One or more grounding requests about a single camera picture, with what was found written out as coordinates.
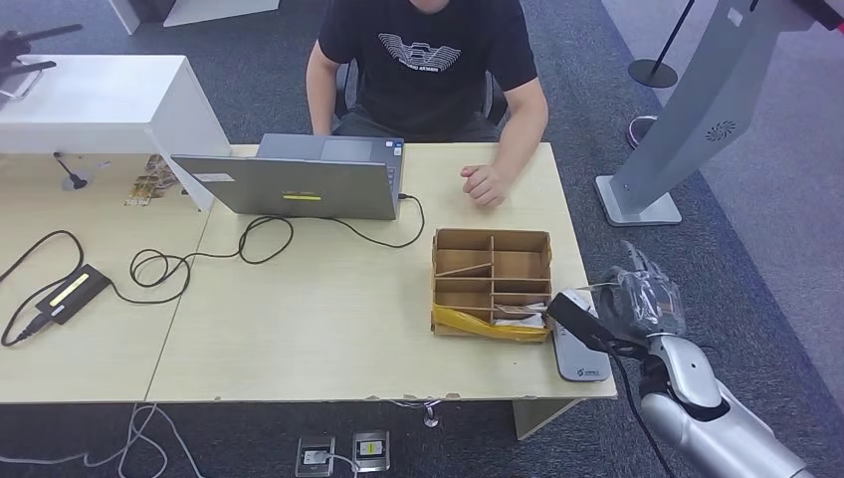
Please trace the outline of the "person's left hand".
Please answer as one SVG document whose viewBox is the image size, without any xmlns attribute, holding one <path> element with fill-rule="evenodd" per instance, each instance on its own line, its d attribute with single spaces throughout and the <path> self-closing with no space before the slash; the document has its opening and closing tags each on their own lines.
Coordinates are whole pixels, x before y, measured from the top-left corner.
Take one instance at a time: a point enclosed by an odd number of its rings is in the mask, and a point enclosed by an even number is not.
<svg viewBox="0 0 844 478">
<path fill-rule="evenodd" d="M 509 184 L 493 166 L 465 166 L 461 169 L 460 175 L 464 179 L 463 192 L 474 205 L 481 208 L 494 208 L 507 199 Z"/>
</svg>

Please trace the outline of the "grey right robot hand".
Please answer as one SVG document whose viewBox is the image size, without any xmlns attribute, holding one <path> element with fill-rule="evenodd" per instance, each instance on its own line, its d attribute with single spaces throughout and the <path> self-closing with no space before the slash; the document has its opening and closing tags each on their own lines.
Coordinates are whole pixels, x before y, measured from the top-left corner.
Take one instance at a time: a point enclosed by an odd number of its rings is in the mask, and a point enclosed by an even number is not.
<svg viewBox="0 0 844 478">
<path fill-rule="evenodd" d="M 684 335 L 687 324 L 677 284 L 632 243 L 623 240 L 621 245 L 632 268 L 613 266 L 596 286 L 599 320 L 613 336 L 635 343 L 658 334 Z"/>
</svg>

